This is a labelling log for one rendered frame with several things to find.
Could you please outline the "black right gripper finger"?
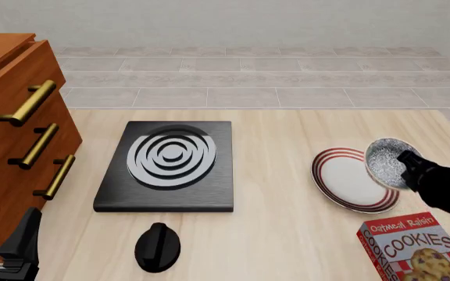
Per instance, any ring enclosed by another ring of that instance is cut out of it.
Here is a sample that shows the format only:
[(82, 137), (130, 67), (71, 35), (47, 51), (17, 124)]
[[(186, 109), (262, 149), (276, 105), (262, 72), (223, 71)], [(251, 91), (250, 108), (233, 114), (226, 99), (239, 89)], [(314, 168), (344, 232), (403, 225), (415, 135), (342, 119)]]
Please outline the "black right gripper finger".
[(417, 192), (420, 189), (420, 180), (423, 174), (424, 170), (422, 169), (407, 169), (401, 174), (401, 178), (410, 190)]
[(438, 165), (432, 161), (428, 161), (422, 158), (413, 151), (403, 151), (397, 160), (400, 161), (407, 170), (428, 170), (431, 168), (436, 168)]

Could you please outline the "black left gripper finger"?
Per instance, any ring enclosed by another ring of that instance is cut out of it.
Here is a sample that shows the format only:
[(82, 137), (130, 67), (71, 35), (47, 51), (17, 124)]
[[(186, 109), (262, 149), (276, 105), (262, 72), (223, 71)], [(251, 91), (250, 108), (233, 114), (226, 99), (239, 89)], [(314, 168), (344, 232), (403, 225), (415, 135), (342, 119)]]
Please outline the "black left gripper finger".
[(41, 211), (29, 208), (13, 233), (0, 247), (0, 257), (4, 263), (39, 264), (38, 232)]

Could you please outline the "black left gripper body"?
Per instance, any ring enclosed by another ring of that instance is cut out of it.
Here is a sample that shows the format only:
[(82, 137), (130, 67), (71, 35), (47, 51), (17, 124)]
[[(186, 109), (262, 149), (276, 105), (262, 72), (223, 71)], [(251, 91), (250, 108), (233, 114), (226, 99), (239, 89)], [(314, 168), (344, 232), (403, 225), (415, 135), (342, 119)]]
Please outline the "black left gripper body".
[(35, 281), (39, 271), (37, 257), (7, 257), (0, 262), (0, 281)]

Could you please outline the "black speckled bowl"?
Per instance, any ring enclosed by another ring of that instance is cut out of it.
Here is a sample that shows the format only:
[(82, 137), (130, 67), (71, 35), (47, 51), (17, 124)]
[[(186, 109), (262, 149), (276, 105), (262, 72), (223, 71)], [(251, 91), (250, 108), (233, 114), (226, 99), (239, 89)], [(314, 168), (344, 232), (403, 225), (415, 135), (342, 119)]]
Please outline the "black speckled bowl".
[(387, 189), (411, 190), (402, 178), (406, 166), (397, 159), (403, 151), (422, 156), (411, 144), (393, 137), (369, 144), (364, 153), (364, 164), (370, 178)]

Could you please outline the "white plate with red rings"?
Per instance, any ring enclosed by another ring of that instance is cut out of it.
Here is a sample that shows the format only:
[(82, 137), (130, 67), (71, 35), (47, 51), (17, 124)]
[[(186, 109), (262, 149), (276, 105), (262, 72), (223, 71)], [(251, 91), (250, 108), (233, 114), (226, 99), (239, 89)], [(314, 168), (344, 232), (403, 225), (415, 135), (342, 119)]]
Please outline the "white plate with red rings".
[(399, 191), (381, 187), (367, 174), (363, 151), (326, 149), (314, 157), (310, 172), (321, 193), (348, 210), (379, 214), (399, 202)]

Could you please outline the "oatmeal raisin cookies box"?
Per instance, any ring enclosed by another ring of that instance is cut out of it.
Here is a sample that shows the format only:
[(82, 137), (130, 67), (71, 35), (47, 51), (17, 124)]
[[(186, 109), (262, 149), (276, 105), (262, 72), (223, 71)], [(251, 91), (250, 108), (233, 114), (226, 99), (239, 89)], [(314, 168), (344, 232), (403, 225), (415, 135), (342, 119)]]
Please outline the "oatmeal raisin cookies box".
[(450, 236), (430, 212), (367, 221), (356, 236), (383, 281), (450, 281)]

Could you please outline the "flat black stove plate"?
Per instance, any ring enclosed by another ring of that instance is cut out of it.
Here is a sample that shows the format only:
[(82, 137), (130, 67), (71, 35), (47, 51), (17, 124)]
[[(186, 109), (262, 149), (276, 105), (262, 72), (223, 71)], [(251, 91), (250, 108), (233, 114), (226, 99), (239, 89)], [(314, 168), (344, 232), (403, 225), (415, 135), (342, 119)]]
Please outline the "flat black stove plate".
[(93, 209), (233, 212), (232, 123), (128, 122)]

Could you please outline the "round black stove knob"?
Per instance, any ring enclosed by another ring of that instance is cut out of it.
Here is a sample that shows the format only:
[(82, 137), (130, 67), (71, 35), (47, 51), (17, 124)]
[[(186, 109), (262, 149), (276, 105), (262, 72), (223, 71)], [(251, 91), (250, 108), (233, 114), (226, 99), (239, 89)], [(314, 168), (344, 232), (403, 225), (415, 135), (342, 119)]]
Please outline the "round black stove knob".
[(180, 250), (177, 233), (166, 224), (156, 222), (138, 238), (134, 257), (144, 271), (161, 273), (176, 263)]

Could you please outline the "large wooden drawer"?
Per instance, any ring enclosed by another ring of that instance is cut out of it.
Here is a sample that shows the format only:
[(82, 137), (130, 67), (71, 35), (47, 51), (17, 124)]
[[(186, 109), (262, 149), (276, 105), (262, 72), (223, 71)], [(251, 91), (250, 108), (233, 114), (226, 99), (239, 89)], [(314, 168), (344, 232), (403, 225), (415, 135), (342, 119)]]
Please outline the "large wooden drawer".
[(73, 121), (59, 93), (65, 78), (46, 41), (29, 43), (26, 50), (0, 69), (0, 115), (13, 114), (31, 95), (29, 86), (46, 80), (56, 83), (57, 89), (21, 127), (0, 122), (0, 156), (19, 158), (39, 138), (34, 128), (57, 123), (61, 137), (73, 126)]

